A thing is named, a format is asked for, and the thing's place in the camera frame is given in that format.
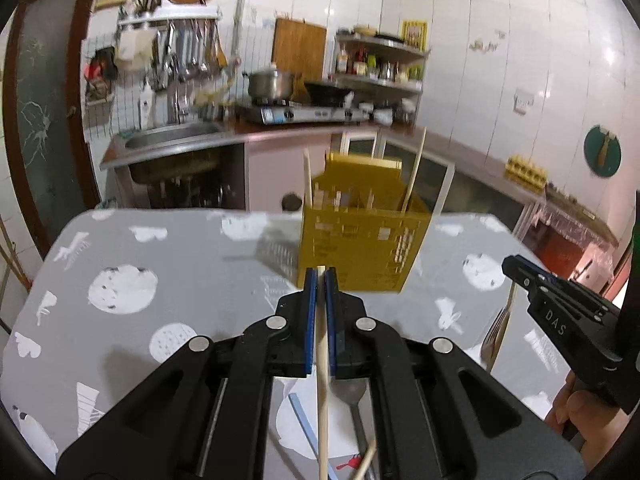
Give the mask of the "person's right hand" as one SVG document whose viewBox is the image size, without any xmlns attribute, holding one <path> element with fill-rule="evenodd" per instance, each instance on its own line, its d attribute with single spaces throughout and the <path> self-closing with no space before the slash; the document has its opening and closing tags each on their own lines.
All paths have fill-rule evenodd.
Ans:
<svg viewBox="0 0 640 480">
<path fill-rule="evenodd" d="M 585 440 L 580 454 L 586 469 L 592 471 L 623 433 L 629 416 L 624 411 L 603 403 L 591 392 L 578 390 L 575 382 L 575 374 L 569 372 L 544 422 L 557 434 L 569 422 L 575 426 Z"/>
</svg>

